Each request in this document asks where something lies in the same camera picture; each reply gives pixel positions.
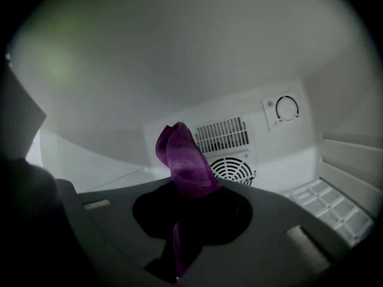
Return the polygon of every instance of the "white wall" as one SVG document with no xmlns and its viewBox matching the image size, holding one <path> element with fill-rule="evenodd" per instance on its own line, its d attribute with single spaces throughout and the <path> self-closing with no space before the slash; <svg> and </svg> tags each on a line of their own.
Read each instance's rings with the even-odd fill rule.
<svg viewBox="0 0 383 287">
<path fill-rule="evenodd" d="M 373 217 L 383 203 L 383 72 L 355 42 L 305 80 L 319 143 L 317 175 Z"/>
<path fill-rule="evenodd" d="M 40 149 L 40 130 L 37 131 L 36 136 L 32 141 L 31 148 L 26 155 L 25 160 L 32 165 L 43 167 Z"/>
<path fill-rule="evenodd" d="M 337 0 L 46 0 L 11 58 L 45 128 L 145 165 L 143 124 L 301 78 L 356 32 Z"/>
<path fill-rule="evenodd" d="M 90 152 L 47 129 L 40 132 L 44 168 L 55 178 L 71 181 L 78 193 L 95 188 L 103 190 L 104 186 L 109 189 L 114 181 L 130 186 L 151 180 L 143 166 Z"/>
<path fill-rule="evenodd" d="M 366 42 L 329 60 L 305 80 L 317 135 L 383 137 L 382 84 L 381 66 Z"/>
<path fill-rule="evenodd" d="M 280 132 L 269 133 L 261 100 L 294 91 L 301 106 L 302 122 Z M 155 145 L 166 125 L 177 121 L 189 127 L 212 122 L 236 114 L 248 114 L 251 120 L 250 132 L 255 140 L 257 170 L 255 186 L 272 191 L 302 185 L 314 179 L 315 141 L 310 112 L 300 81 L 285 81 L 256 87 L 246 93 L 232 94 L 194 108 L 185 109 L 162 118 L 144 127 L 147 148 L 155 173 L 159 178 L 169 175 L 167 168 L 157 159 Z"/>
</svg>

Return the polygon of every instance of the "purple fabric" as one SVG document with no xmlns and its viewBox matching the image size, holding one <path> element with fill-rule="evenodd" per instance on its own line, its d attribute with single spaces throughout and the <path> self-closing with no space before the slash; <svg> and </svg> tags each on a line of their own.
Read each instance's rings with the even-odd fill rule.
<svg viewBox="0 0 383 287">
<path fill-rule="evenodd" d="M 205 156 L 199 151 L 187 126 L 178 122 L 166 126 L 156 144 L 159 160 L 171 171 L 171 179 L 184 199 L 205 197 L 221 188 Z M 182 259 L 183 244 L 179 224 L 173 229 L 173 249 L 178 277 L 188 269 Z"/>
</svg>

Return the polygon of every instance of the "gray plastic surface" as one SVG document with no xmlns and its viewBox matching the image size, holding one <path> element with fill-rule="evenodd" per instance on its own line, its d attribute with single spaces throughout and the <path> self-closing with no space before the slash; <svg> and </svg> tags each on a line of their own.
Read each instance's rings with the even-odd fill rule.
<svg viewBox="0 0 383 287">
<path fill-rule="evenodd" d="M 89 258 L 93 259 L 92 263 L 105 277 L 131 275 L 130 282 L 142 279 L 145 282 L 150 281 L 148 285 L 152 286 L 159 286 L 161 283 L 163 286 L 167 285 L 142 269 L 145 263 L 160 256 L 165 243 L 163 240 L 148 237 L 139 228 L 132 216 L 132 206 L 141 194 L 169 181 L 163 179 L 78 196 L 74 190 L 66 189 L 71 194 L 63 195 L 63 200 L 64 205 L 72 209 L 68 211 L 68 216 L 75 234 L 80 238 L 79 242 Z M 250 201 L 253 206 L 250 226 L 232 243 L 205 246 L 177 285 L 291 286 L 302 282 L 309 277 L 310 271 L 294 244 L 285 235 L 286 230 L 296 225 L 302 225 L 334 259 L 347 252 L 347 244 L 333 230 L 287 198 L 231 181 L 220 182 Z M 84 210 L 81 205 L 102 199 L 110 200 L 111 204 L 90 211 Z M 105 253 L 100 252 L 98 247 L 102 247 L 108 259 L 115 255 L 117 260 L 111 263 L 98 260 L 105 259 Z M 109 282 L 109 285 L 119 282 L 122 280 Z"/>
<path fill-rule="evenodd" d="M 0 107 L 0 153 L 10 160 L 25 158 L 46 116 L 8 65 L 0 77 Z"/>
</svg>

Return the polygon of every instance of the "fan grille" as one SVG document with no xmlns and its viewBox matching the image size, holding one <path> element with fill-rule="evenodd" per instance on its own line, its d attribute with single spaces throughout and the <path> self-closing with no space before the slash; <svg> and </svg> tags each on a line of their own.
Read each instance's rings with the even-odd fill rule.
<svg viewBox="0 0 383 287">
<path fill-rule="evenodd" d="M 256 172 L 252 171 L 247 163 L 234 157 L 220 158 L 210 166 L 216 178 L 228 179 L 248 186 L 256 177 Z"/>
</svg>

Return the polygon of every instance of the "vent grille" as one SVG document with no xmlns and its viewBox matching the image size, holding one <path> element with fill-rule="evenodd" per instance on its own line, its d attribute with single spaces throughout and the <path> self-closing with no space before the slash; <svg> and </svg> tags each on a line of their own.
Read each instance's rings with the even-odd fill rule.
<svg viewBox="0 0 383 287">
<path fill-rule="evenodd" d="M 196 143 L 202 153 L 216 152 L 249 144 L 246 124 L 240 117 L 197 128 Z"/>
<path fill-rule="evenodd" d="M 228 179 L 248 186 L 256 177 L 256 172 L 252 171 L 247 163 L 234 157 L 220 158 L 210 166 L 216 178 Z"/>
</svg>

